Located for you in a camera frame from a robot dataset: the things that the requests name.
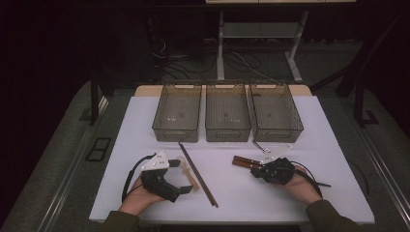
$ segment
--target floor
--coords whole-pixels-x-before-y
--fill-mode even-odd
[[[216,78],[216,47],[207,41],[204,57],[191,59],[178,50],[169,50],[168,61],[160,59],[161,80],[165,78]],[[301,43],[295,57],[303,84],[310,86],[340,70],[355,57],[358,42]],[[289,41],[226,41],[224,45],[225,78],[272,78],[292,82],[283,51]],[[359,185],[368,194],[368,204],[375,215],[375,224],[363,225],[365,231],[409,231],[404,220],[407,208],[400,211],[397,189],[392,188],[390,175],[398,192],[410,195],[410,142],[378,100],[366,92],[365,110],[376,116],[379,124],[361,129],[352,117],[353,98],[340,99],[335,94],[338,81],[313,93],[320,103],[337,137],[346,159],[350,161]],[[84,85],[73,98],[66,116],[54,133],[23,193],[1,229],[5,231],[98,231],[100,224],[88,219],[101,178],[115,144],[132,89],[118,90],[113,97],[102,98],[101,116],[89,126],[89,85]],[[86,161],[98,137],[111,142],[101,162]],[[374,162],[380,158],[389,172],[380,171]],[[209,228],[184,227],[145,228],[161,231],[208,231]],[[237,227],[213,228],[238,231]],[[309,227],[253,227],[243,231],[309,231]]]

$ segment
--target hand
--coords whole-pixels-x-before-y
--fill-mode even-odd
[[[307,173],[304,168],[298,165],[295,165],[295,168]],[[310,205],[311,203],[322,199],[314,187],[304,177],[296,173],[293,175],[292,180],[290,180],[285,186],[275,186],[286,189],[297,200],[306,205]]]
[[[138,216],[150,205],[165,200],[145,189],[141,176],[133,183],[131,190],[118,211]]]

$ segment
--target metal frame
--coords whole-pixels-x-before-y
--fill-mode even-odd
[[[100,105],[98,106],[99,115],[103,115],[108,107],[108,99],[102,97],[100,101]],[[91,139],[95,135],[101,121],[102,117],[97,118],[96,122],[93,127],[88,127],[85,131],[84,135],[81,138],[81,141],[78,145],[78,148],[75,152],[73,157],[73,161],[70,164],[66,175],[64,176],[63,180],[60,183],[60,186],[55,191],[53,197],[51,198],[51,203],[45,213],[42,222],[40,223],[37,231],[39,232],[46,232],[51,231],[55,221],[57,220],[58,216],[60,215],[61,210],[63,209],[64,203],[70,193],[70,189],[72,188],[75,177],[77,175],[77,169],[84,161],[84,156],[86,155],[86,149],[88,144],[90,144]]]
[[[295,81],[302,82],[303,80],[294,58],[307,19],[308,11],[304,11],[301,20],[296,23],[225,23],[223,21],[223,12],[220,12],[217,61],[218,79],[225,78],[223,68],[223,38],[292,38],[292,47],[289,51],[284,52],[284,56]]]
[[[352,125],[355,127],[362,141],[366,145],[368,157],[379,174],[381,181],[385,185],[389,195],[392,197],[392,200],[403,218],[404,223],[410,230],[410,202],[407,199],[407,196],[403,193],[400,186],[395,181],[395,178],[374,146],[370,136],[366,132],[366,129],[362,128],[362,126],[356,121],[356,118],[351,115],[351,108],[349,107],[348,100],[342,101],[341,103],[345,113],[349,115]]]

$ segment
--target metal rod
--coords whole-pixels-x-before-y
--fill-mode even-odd
[[[218,57],[217,57],[217,74],[218,79],[225,79],[223,69],[223,12],[220,12],[220,33],[218,39]]]
[[[289,51],[288,59],[294,59],[296,50],[298,49],[299,42],[301,41],[302,34],[304,33],[305,25],[308,20],[308,12],[303,12],[301,16],[301,21],[299,22],[298,29],[296,30],[295,36],[293,38],[292,48]]]
[[[253,145],[255,145],[263,154],[266,153],[265,149],[263,149],[255,140],[252,140]]]
[[[188,152],[187,152],[187,150],[185,150],[184,145],[182,145],[182,143],[180,143],[180,142],[178,142],[178,144],[180,145],[182,152],[184,153],[185,157],[187,158],[187,161],[190,164],[190,168],[192,169],[193,173],[195,173],[195,176],[198,179],[199,184],[204,189],[205,194],[208,197],[209,201],[211,202],[211,204],[213,206],[219,207],[219,205],[218,205],[217,201],[215,200],[214,196],[209,191],[209,189],[206,186],[204,180],[202,179],[201,175],[199,174],[198,170],[196,169],[195,165],[193,164],[192,159],[190,159],[190,155],[188,155]]]

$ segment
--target person's arm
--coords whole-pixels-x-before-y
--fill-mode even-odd
[[[132,186],[132,190],[127,195],[118,211],[111,211],[102,224],[102,232],[135,232],[138,229],[139,215],[150,205],[163,201],[142,186],[138,178]]]
[[[306,173],[302,167],[295,167]],[[292,180],[284,188],[297,200],[307,205],[307,216],[315,232],[363,231],[354,221],[341,216],[329,201],[323,200],[302,176],[294,174]]]

